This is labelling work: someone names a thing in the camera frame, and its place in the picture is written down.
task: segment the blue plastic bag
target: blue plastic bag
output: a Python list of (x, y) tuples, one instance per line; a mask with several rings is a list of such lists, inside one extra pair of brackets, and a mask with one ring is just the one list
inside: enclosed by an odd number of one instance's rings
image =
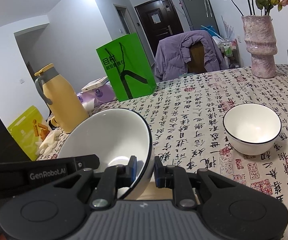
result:
[(217, 36), (218, 38), (221, 38), (221, 37), (218, 35), (218, 33), (215, 31), (214, 27), (211, 26), (211, 25), (206, 26), (206, 27), (201, 27), (200, 29), (203, 30), (203, 31), (207, 31), (207, 32), (210, 34), (210, 36), (212, 36), (212, 37), (213, 37), (213, 36)]

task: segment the yellow thermos bottle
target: yellow thermos bottle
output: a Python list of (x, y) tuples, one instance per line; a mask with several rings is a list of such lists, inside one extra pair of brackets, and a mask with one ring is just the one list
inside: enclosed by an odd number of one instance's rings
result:
[(71, 84), (56, 71), (54, 64), (42, 68), (35, 76), (38, 76), (36, 89), (54, 114), (52, 125), (71, 133), (89, 117)]

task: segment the door handle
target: door handle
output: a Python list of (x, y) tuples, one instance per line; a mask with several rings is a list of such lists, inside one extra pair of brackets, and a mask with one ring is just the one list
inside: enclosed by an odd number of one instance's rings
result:
[(167, 33), (157, 34), (156, 36), (161, 36), (161, 35), (165, 35), (165, 34), (168, 34), (168, 32)]
[(168, 25), (168, 30), (170, 32), (170, 35), (173, 35), (172, 28), (169, 25)]

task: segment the pink vase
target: pink vase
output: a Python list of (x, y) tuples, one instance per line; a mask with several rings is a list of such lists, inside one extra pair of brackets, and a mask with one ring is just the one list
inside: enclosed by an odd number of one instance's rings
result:
[(276, 75), (276, 37), (270, 16), (242, 17), (246, 49), (251, 54), (251, 72), (260, 78)]

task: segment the wooden chair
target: wooden chair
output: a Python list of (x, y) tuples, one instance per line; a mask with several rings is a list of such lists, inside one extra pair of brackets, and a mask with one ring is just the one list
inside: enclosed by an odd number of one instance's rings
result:
[(187, 63), (187, 71), (188, 73), (206, 73), (206, 69), (204, 67), (204, 46), (201, 42), (197, 42), (192, 45), (190, 48), (191, 53), (191, 61)]

